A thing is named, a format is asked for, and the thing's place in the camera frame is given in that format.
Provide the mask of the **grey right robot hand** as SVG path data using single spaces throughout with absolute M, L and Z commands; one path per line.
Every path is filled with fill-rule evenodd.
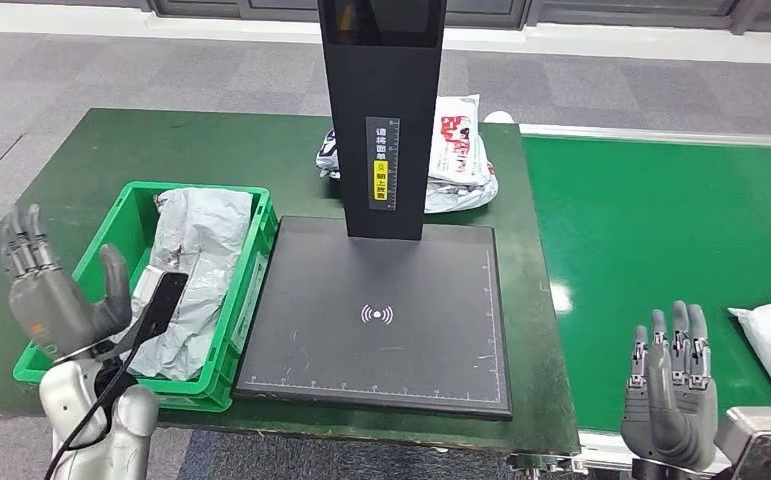
M 626 383 L 621 437 L 639 458 L 697 472 L 715 456 L 717 384 L 704 312 L 676 300 L 672 327 L 652 311 L 636 327 Z

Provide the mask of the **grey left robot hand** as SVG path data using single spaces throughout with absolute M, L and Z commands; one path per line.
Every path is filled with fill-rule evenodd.
M 111 244 L 99 250 L 105 296 L 90 303 L 52 250 L 32 204 L 24 216 L 16 208 L 2 224 L 1 256 L 9 280 L 8 304 L 32 343 L 59 361 L 123 331 L 132 319 L 127 263 Z

